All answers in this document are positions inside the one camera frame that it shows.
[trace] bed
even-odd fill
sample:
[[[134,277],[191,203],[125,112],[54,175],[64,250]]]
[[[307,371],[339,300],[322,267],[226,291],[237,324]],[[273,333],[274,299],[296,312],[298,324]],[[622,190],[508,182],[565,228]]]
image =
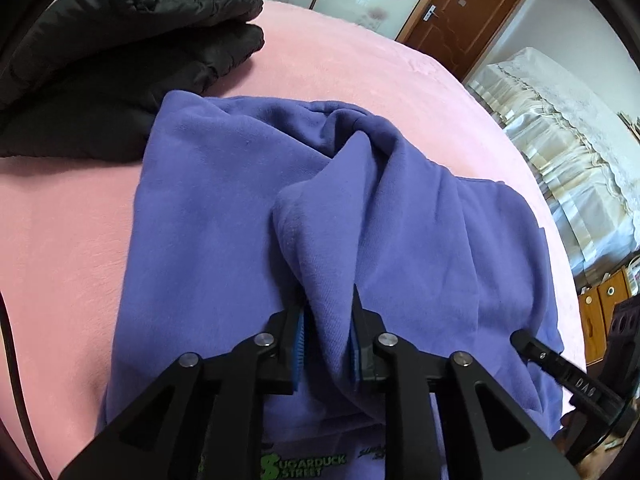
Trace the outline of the bed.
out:
[[[454,174],[513,187],[546,230],[564,355],[584,367],[574,282],[552,215],[518,150],[463,86],[419,52],[309,10],[265,2],[256,22],[265,47],[209,94],[353,102],[389,118]],[[54,476],[94,435],[139,174],[138,164],[0,160],[0,286],[34,432]],[[4,366],[0,417],[30,456]]]
[[[484,67],[470,92],[538,181],[578,290],[640,246],[640,142],[584,83],[529,47]]]

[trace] folded cloth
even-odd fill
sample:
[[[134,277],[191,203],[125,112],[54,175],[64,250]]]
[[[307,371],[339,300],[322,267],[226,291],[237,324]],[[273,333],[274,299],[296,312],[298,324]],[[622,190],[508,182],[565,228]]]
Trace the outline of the folded cloth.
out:
[[[139,160],[167,91],[202,92],[260,50],[261,29],[244,22],[261,10],[262,0],[56,0],[0,74],[0,156]]]
[[[301,463],[383,478],[382,402],[349,383],[353,283],[388,330],[471,352],[546,434],[558,429],[561,389],[509,341],[526,328],[562,349],[543,230],[514,190],[453,176],[386,119],[169,92],[134,208],[107,422],[183,352],[210,357],[260,332],[300,282],[305,370],[295,395],[266,401],[263,480],[296,478]]]

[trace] metal pivot screw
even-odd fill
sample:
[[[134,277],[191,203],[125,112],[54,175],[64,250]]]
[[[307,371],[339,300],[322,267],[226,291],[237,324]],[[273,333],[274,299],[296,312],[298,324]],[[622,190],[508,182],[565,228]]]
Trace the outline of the metal pivot screw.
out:
[[[455,352],[453,354],[453,361],[460,366],[469,366],[473,361],[471,354],[467,352]]]
[[[254,343],[258,346],[271,346],[276,341],[276,338],[268,332],[261,332],[254,337]]]
[[[378,336],[378,342],[382,346],[396,346],[398,344],[398,336],[390,334],[389,332],[383,332]]]
[[[184,368],[191,368],[198,364],[200,357],[198,354],[194,354],[193,352],[187,352],[186,354],[182,354],[178,359],[180,366]]]

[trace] white wall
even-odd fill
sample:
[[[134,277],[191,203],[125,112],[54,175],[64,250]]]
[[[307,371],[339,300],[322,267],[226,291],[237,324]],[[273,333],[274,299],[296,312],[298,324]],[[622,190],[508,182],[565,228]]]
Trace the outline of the white wall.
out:
[[[504,30],[472,72],[505,60],[526,46],[538,49],[580,78],[612,111],[640,116],[638,67],[588,0],[529,0],[516,24]]]

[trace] door handle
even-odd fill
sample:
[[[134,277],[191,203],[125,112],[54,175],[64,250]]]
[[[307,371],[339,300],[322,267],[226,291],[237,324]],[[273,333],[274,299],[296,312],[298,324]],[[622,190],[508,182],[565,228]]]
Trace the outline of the door handle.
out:
[[[431,7],[429,7],[429,10],[427,10],[426,14],[422,17],[422,20],[425,22],[428,21],[431,15],[435,13],[436,13],[436,6],[432,5]]]

